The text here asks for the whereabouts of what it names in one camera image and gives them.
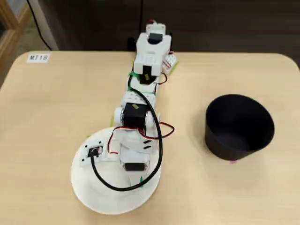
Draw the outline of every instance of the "black cord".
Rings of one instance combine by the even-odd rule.
[[[36,16],[34,15],[34,12],[33,12],[33,9],[32,9],[32,6],[31,6],[29,0],[27,0],[27,3],[28,3],[28,6],[29,6],[29,8],[30,8],[30,10],[31,10],[32,17],[33,17],[34,22],[35,22],[35,24],[36,24],[36,27],[37,27],[37,31],[38,31],[39,36],[41,37],[43,43],[48,47],[48,49],[49,49],[50,51],[52,51],[52,48],[47,44],[47,42],[46,42],[45,39],[43,38],[43,35],[42,35],[42,33],[41,33],[41,30],[39,29],[39,26],[38,26],[38,21],[37,21],[37,19],[36,19]]]
[[[141,0],[139,35],[140,35],[140,33],[142,32],[143,9],[144,9],[144,0]]]
[[[146,183],[148,183],[151,178],[158,172],[159,168],[160,168],[160,165],[162,163],[162,160],[163,160],[163,139],[162,139],[162,134],[161,134],[161,130],[160,130],[160,126],[159,126],[159,121],[158,121],[158,118],[155,114],[155,111],[151,105],[151,103],[148,101],[148,99],[141,93],[139,92],[137,89],[134,89],[130,86],[130,83],[131,83],[131,79],[132,79],[132,76],[129,77],[128,79],[128,87],[131,91],[135,92],[136,94],[138,94],[147,104],[147,106],[149,107],[152,115],[153,115],[153,119],[154,119],[154,122],[155,122],[155,125],[156,125],[156,129],[157,129],[157,135],[158,135],[158,144],[159,144],[159,156],[158,156],[158,162],[157,162],[157,165],[156,167],[154,168],[154,170],[152,171],[152,173],[150,173],[150,175],[144,179],[143,181],[141,181],[140,183],[136,184],[136,185],[133,185],[133,186],[130,186],[130,187],[115,187],[115,186],[112,186],[110,185],[109,183],[107,183],[101,176],[100,174],[98,173],[97,169],[96,169],[96,166],[95,166],[95,161],[94,161],[94,157],[90,157],[90,162],[92,164],[92,168],[93,168],[93,171],[95,173],[95,175],[97,176],[97,178],[105,185],[107,186],[108,188],[114,190],[114,191],[131,191],[131,190],[134,190],[134,189],[137,189],[143,185],[145,185]]]
[[[171,124],[167,124],[167,123],[164,123],[164,122],[159,122],[159,124],[165,125],[165,126],[167,126],[167,127],[169,127],[169,128],[172,129],[168,134],[162,136],[162,139],[164,139],[164,138],[170,136],[170,135],[173,134],[173,132],[175,131],[175,127],[172,126]],[[151,139],[151,140],[158,140],[158,137],[149,137],[149,136],[146,136],[145,134],[143,134],[143,131],[142,131],[142,130],[138,129],[138,131],[140,132],[140,134],[141,134],[144,138]]]
[[[161,84],[163,84],[163,83],[166,83],[167,81],[168,81],[168,77],[167,77],[167,74],[165,74],[165,73],[163,73],[163,72],[161,72],[163,75],[165,75],[165,80],[163,81],[163,82],[161,82],[161,83],[157,83],[158,85],[161,85]]]

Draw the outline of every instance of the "white plastic part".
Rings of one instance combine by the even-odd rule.
[[[161,174],[160,168],[155,176],[143,187],[127,192],[117,192],[107,188],[98,180],[90,164],[81,166],[81,155],[86,151],[84,147],[86,143],[94,143],[101,140],[105,147],[105,143],[107,143],[112,131],[113,127],[110,127],[90,136],[79,147],[71,167],[71,182],[78,199],[89,209],[103,214],[121,214],[143,205],[154,193]],[[158,152],[151,156],[147,176],[153,171],[157,162]],[[101,177],[111,185],[120,188],[129,186],[128,174],[124,172],[120,163],[99,162],[96,164],[96,167]]]
[[[134,72],[143,74],[143,66],[151,66],[151,75],[160,76],[162,61],[170,51],[171,39],[170,35],[163,34],[163,40],[152,45],[148,42],[148,34],[141,33],[136,42],[137,54],[134,61]]]
[[[122,126],[122,124],[123,124],[122,118],[121,118],[122,113],[123,113],[122,107],[117,107],[114,111],[113,121],[114,121],[114,125],[117,127]]]
[[[126,171],[129,177],[130,185],[140,183],[141,178],[145,179],[148,174],[148,168],[150,165],[150,153],[145,154],[141,152],[132,151],[122,145],[120,152],[120,162],[124,166],[126,163],[144,163],[146,169],[144,171]]]
[[[165,25],[162,23],[156,23],[156,22],[153,24],[147,24],[146,32],[147,32],[147,34],[156,33],[156,34],[165,35]]]
[[[155,103],[156,103],[156,96],[155,96],[155,94],[143,93],[143,95],[151,103],[152,107],[154,107]],[[136,94],[133,91],[126,91],[125,92],[125,95],[124,95],[124,97],[121,100],[121,106],[125,107],[126,103],[134,103],[134,104],[146,105],[145,101],[138,94]]]
[[[174,53],[167,55],[163,62],[163,72],[167,75],[170,74],[170,72],[176,66],[177,63],[178,63],[178,60]]]
[[[151,148],[144,149],[144,147],[149,145],[144,143],[144,141],[147,141],[148,139],[142,137],[137,130],[115,130],[115,132],[113,133],[113,139],[118,140],[118,142],[121,143],[122,146],[125,146],[127,149],[130,149],[134,152],[146,154],[153,152]],[[156,152],[156,150],[157,145],[154,145],[154,152]]]
[[[147,112],[146,127],[147,128],[153,128],[154,127],[154,118],[153,118],[153,115],[150,111]]]

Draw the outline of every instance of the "wooden table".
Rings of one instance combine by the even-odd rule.
[[[158,95],[164,140],[160,184],[142,207],[97,214],[72,191],[70,167],[86,137],[108,127],[134,55],[52,52],[12,66],[0,91],[0,223],[4,225],[299,225],[300,73],[279,54],[178,53]],[[206,107],[238,93],[275,123],[271,144],[234,164],[203,141]]]

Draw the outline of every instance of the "white robotic arm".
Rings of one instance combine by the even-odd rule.
[[[114,124],[117,127],[108,142],[108,148],[113,140],[120,144],[119,148],[110,151],[100,143],[89,147],[85,156],[97,156],[95,163],[119,161],[129,177],[130,186],[137,185],[148,177],[151,155],[156,154],[158,145],[157,138],[147,138],[157,137],[158,128],[149,106],[137,92],[141,92],[155,109],[163,60],[170,51],[171,39],[171,36],[165,34],[165,25],[156,22],[148,24],[146,32],[140,34],[136,43],[137,55],[133,71],[128,77],[127,91],[120,107],[114,112]]]

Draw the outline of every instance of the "white round base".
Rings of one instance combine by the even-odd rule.
[[[91,135],[79,147],[71,167],[71,182],[75,195],[86,207],[103,214],[121,214],[143,205],[155,191],[161,174],[160,168],[155,176],[143,187],[132,191],[118,192],[107,188],[97,179],[90,161],[82,166],[82,155],[86,152],[85,145],[93,145],[99,141],[107,145],[113,129],[113,127],[106,128]],[[151,158],[148,174],[153,171],[157,162],[158,153]],[[119,162],[99,162],[96,164],[96,168],[101,177],[111,185],[120,188],[130,186],[129,178]]]

